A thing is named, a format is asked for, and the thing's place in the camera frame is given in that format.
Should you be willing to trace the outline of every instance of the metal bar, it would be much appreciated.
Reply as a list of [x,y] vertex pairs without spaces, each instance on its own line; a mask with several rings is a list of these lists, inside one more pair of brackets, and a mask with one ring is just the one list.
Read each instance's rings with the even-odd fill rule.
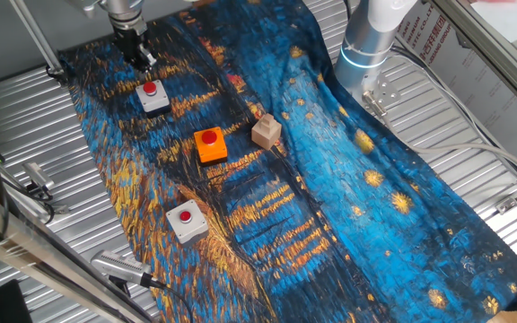
[[[0,206],[0,231],[3,227]],[[10,214],[0,260],[61,292],[111,322],[151,322],[151,317],[41,223]]]
[[43,55],[45,61],[49,65],[49,73],[62,74],[63,67],[59,63],[59,59],[57,58],[55,50],[53,50],[53,48],[49,45],[47,39],[45,38],[45,35],[43,35],[43,32],[41,31],[41,28],[31,15],[31,12],[29,11],[29,8],[27,8],[27,5],[25,5],[25,2],[23,2],[23,0],[9,0],[9,2],[13,6],[13,9],[15,9],[15,11],[17,12],[19,18],[21,18],[23,24],[25,25],[25,28],[33,38],[33,41],[35,41],[37,47],[39,48],[41,55]]

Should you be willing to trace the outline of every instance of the yellow star pattern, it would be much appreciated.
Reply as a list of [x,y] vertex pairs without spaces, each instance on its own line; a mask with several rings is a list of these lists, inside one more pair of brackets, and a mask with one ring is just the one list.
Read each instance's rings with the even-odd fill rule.
[[302,55],[304,55],[304,52],[302,51],[302,49],[300,49],[296,46],[291,47],[291,57],[292,58],[298,58],[298,57],[301,57]]
[[410,208],[414,206],[410,197],[399,192],[392,194],[392,204],[394,208],[402,214],[410,213]]
[[364,172],[364,181],[373,188],[377,188],[384,181],[384,176],[376,170],[367,170]]
[[420,188],[415,183],[410,183],[410,187],[414,189],[417,193],[420,193]]
[[358,206],[353,206],[352,212],[354,212],[358,216],[361,216],[363,214],[363,210],[361,210],[360,207],[358,207]]
[[430,302],[432,303],[432,306],[434,306],[436,309],[444,310],[446,309],[446,305],[448,304],[448,301],[446,300],[446,297],[442,294],[442,292],[438,290],[430,290],[428,291],[428,297],[430,298]]
[[498,312],[498,301],[494,297],[486,297],[486,299],[482,301],[482,305],[484,305],[484,310],[488,314],[495,315]]
[[355,134],[355,143],[358,144],[360,147],[360,150],[363,151],[363,153],[371,153],[374,149],[374,142],[372,139],[361,129],[356,130]]

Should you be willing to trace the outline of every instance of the gray metal surface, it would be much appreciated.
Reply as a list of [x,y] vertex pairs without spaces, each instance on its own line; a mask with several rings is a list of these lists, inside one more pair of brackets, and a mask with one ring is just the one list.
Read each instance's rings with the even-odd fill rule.
[[[66,89],[43,69],[0,83],[0,152],[5,166],[21,182],[21,164],[37,162],[56,182],[58,203],[70,215],[49,228],[89,260],[100,249],[129,255],[127,239],[83,138]],[[18,279],[34,322],[101,321],[83,306],[0,262],[0,284]],[[133,299],[152,316],[158,310],[143,287],[130,286]]]
[[472,9],[475,0],[433,0],[438,11],[517,94],[517,40],[510,43]]

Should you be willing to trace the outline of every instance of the white button box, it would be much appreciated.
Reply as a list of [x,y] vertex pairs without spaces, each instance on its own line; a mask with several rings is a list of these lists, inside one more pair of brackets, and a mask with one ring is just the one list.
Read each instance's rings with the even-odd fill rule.
[[189,200],[167,212],[167,220],[180,244],[191,246],[208,235],[208,224],[195,200]]
[[143,110],[147,114],[167,113],[171,111],[169,97],[161,81],[155,80],[139,85],[135,88]]

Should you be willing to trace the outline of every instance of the starry night print fabric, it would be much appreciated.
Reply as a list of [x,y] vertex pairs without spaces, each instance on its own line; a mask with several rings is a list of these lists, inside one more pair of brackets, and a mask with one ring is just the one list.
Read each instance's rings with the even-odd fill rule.
[[[517,257],[338,84],[298,0],[217,0],[149,23],[140,74],[111,38],[61,54],[76,112],[136,258],[196,322],[486,322],[517,309]],[[161,80],[171,112],[135,88]],[[250,129],[283,126],[265,151]],[[227,162],[193,134],[220,127]],[[164,214],[195,199],[209,235]],[[162,316],[187,322],[171,294]]]

